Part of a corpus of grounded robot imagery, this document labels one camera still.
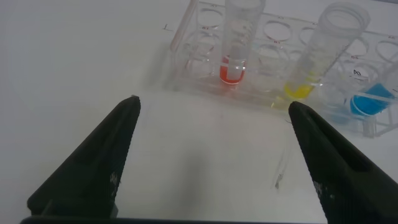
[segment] blue liquid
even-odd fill
[[[394,95],[390,93],[382,84],[378,83],[370,88],[365,93],[375,96],[381,96],[385,98],[394,98]],[[353,96],[350,100],[351,112],[358,115],[374,115],[382,110],[386,109],[390,103],[370,99],[364,96]]]

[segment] plastic container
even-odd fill
[[[355,4],[330,4],[284,87],[286,95],[295,100],[306,98],[314,88],[312,83],[320,81],[369,22],[368,12]]]
[[[398,96],[398,62],[388,68],[379,79],[362,90],[363,93],[383,98],[396,99]],[[371,116],[382,112],[391,102],[354,95],[351,98],[351,112],[358,115]]]
[[[238,84],[247,64],[257,23],[266,5],[265,0],[230,0],[225,2],[226,22],[220,78],[227,84]]]
[[[204,18],[209,15],[219,19],[208,22]],[[167,78],[167,86],[217,103],[225,101],[236,107],[277,114],[288,121],[286,110],[271,108],[280,96],[284,96],[283,104],[287,106],[292,101],[285,97],[284,87],[287,81],[300,83],[300,77],[296,80],[291,74],[297,60],[305,54],[318,23],[262,13],[244,78],[238,85],[229,85],[220,79],[220,67],[228,66],[220,60],[225,23],[224,6],[191,2],[170,45],[173,72]],[[396,61],[397,36],[364,31],[317,82],[305,80],[314,90],[306,99],[298,101],[311,106],[339,131],[370,138],[380,136],[398,128],[398,104],[391,104],[374,116],[364,116],[351,113],[349,102],[354,95],[366,96],[361,90],[374,83],[381,71]]]

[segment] liquid sample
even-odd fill
[[[228,57],[223,57],[222,59],[223,63],[227,63],[229,64],[229,60]],[[235,63],[236,66],[244,66],[244,62],[239,62],[239,63]],[[228,75],[228,67],[231,67],[231,65],[229,66],[221,66],[220,67],[220,78],[223,82],[227,83],[227,84],[238,84],[244,76],[244,70],[240,70],[240,69],[235,69],[235,71],[230,72]]]
[[[394,98],[394,95],[380,83],[375,84],[365,93],[385,98]],[[365,96],[353,96],[350,101],[351,112],[358,115],[375,115],[386,109],[389,105],[389,102],[375,100]]]
[[[285,84],[284,90],[287,96],[289,96],[290,98],[293,99],[304,99],[306,98],[311,91],[313,90],[313,86],[312,85],[308,85],[308,84],[303,84],[300,85],[296,88],[292,88],[294,84],[287,82]]]

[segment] plastic test tube rack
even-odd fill
[[[280,110],[287,105],[276,105],[286,101],[280,97],[285,80],[317,23],[263,13],[245,77],[238,85],[230,86],[219,77],[224,12],[224,6],[191,1],[170,46],[177,74],[174,84],[258,108],[275,107],[287,115],[286,110]],[[398,127],[396,104],[375,116],[364,117],[350,112],[349,99],[355,94],[373,98],[359,90],[396,60],[398,37],[366,31],[348,47],[302,103],[311,106],[338,129],[370,138],[391,131]]]

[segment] test tube with blue liquid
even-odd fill
[[[398,62],[391,65],[372,84],[365,87],[361,92],[396,99],[398,97]],[[354,95],[350,100],[351,112],[362,116],[371,116],[382,112],[391,103],[389,101]]]

